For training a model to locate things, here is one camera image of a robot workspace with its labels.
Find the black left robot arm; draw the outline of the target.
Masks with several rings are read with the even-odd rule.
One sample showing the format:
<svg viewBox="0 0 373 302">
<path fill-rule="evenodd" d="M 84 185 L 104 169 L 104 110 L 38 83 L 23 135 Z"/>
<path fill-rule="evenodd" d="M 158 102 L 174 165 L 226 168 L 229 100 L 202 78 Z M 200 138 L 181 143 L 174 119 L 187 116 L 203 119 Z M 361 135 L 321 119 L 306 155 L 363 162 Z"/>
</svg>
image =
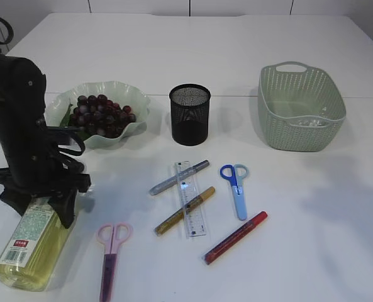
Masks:
<svg viewBox="0 0 373 302">
<path fill-rule="evenodd" d="M 8 163 L 0 168 L 0 199 L 23 215 L 33 199 L 47 197 L 69 228 L 77 193 L 89 189 L 91 178 L 75 159 L 86 149 L 78 128 L 45 122 L 46 83 L 31 60 L 0 53 L 0 144 Z"/>
</svg>

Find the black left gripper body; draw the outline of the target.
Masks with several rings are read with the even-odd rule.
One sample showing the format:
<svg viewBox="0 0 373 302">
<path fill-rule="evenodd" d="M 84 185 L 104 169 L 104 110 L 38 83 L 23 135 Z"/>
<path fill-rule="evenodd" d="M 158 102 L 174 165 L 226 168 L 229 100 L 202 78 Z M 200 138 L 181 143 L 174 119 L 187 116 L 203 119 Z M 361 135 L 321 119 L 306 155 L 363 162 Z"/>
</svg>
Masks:
<svg viewBox="0 0 373 302">
<path fill-rule="evenodd" d="M 11 169 L 0 168 L 0 185 L 4 187 L 0 195 L 2 201 L 28 201 L 34 196 L 51 196 L 72 188 L 84 193 L 91 186 L 91 178 L 88 174 L 68 169 L 58 169 L 40 176 L 25 172 L 20 177 L 14 177 Z"/>
</svg>

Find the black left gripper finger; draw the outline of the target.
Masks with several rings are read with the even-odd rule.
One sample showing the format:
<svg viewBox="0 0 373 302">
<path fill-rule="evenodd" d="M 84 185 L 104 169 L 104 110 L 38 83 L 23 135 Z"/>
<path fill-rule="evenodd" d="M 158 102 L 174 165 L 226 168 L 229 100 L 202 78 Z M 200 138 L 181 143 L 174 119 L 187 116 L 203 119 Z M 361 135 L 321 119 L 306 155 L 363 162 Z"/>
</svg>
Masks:
<svg viewBox="0 0 373 302">
<path fill-rule="evenodd" d="M 48 200 L 48 204 L 56 212 L 61 224 L 66 229 L 69 229 L 74 222 L 76 196 L 77 189 L 69 188 L 62 191 L 55 191 Z"/>
<path fill-rule="evenodd" d="M 3 192 L 0 194 L 0 200 L 14 209 L 20 216 L 23 216 L 32 200 L 32 197 L 29 194 L 4 188 Z"/>
</svg>

